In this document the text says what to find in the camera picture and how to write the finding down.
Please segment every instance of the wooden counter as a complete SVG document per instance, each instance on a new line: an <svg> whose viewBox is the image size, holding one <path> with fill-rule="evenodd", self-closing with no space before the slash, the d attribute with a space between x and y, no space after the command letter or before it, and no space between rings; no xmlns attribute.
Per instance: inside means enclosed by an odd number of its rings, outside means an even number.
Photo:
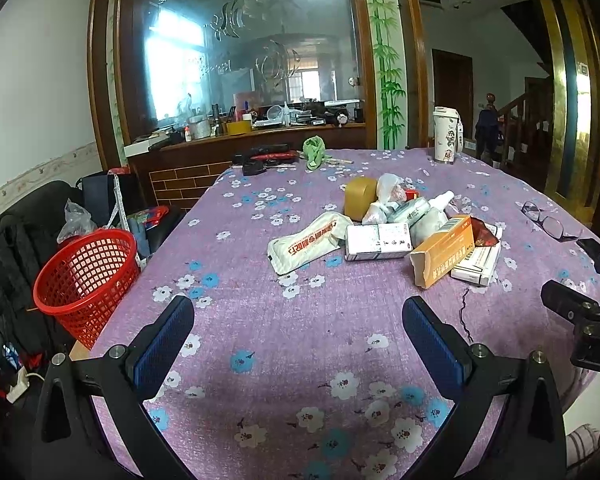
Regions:
<svg viewBox="0 0 600 480"><path fill-rule="evenodd" d="M231 166L237 153L263 144L288 143L302 150L305 140L320 136L327 149L374 148L368 145L364 123L335 126L291 126L272 130L254 130L237 136L207 137L168 146L158 152L129 158L129 166L138 175L142 193L149 205L173 205L189 210L218 175Z"/></svg>

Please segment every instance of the smartphone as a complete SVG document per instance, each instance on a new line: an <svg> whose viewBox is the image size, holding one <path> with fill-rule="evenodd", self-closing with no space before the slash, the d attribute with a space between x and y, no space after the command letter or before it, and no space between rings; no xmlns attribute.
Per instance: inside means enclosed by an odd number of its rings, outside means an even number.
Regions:
<svg viewBox="0 0 600 480"><path fill-rule="evenodd" d="M576 243L593 261L596 261L598 256L600 256L600 243L593 238L580 238Z"/></svg>

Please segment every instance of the power strip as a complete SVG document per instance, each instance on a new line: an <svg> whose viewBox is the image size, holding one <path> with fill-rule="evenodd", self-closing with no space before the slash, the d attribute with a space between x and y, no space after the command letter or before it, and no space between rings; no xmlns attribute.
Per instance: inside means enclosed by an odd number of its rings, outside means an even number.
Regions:
<svg viewBox="0 0 600 480"><path fill-rule="evenodd" d="M18 400L24 392L27 391L29 387L29 378L27 377L26 368L20 367L18 370L18 382L15 386L11 386L9 389L9 393L7 394L7 400L13 404L16 400Z"/></svg>

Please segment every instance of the white wall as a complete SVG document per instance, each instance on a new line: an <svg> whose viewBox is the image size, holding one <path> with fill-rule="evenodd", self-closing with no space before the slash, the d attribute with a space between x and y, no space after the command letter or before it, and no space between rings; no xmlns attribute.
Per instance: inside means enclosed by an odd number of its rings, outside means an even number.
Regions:
<svg viewBox="0 0 600 480"><path fill-rule="evenodd" d="M89 1L8 0L0 11L0 187L94 142L86 78ZM96 158L81 171L98 166ZM67 170L69 181L74 176Z"/></svg>
<svg viewBox="0 0 600 480"><path fill-rule="evenodd" d="M501 6L522 0L477 0L460 10L422 7L425 31L427 71L429 73L429 108L434 100L431 50L446 50L469 56L474 64L474 129L486 94L496 95L502 107L525 91L525 77L547 77L539 66L540 57Z"/></svg>

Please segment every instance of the white tumbler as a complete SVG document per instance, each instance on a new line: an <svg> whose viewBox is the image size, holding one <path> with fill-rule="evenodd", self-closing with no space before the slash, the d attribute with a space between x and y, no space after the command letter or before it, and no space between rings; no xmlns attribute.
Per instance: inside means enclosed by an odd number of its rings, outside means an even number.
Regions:
<svg viewBox="0 0 600 480"><path fill-rule="evenodd" d="M454 108L436 106L433 110L434 160L454 163L456 152L462 151L463 127L460 114Z"/></svg>

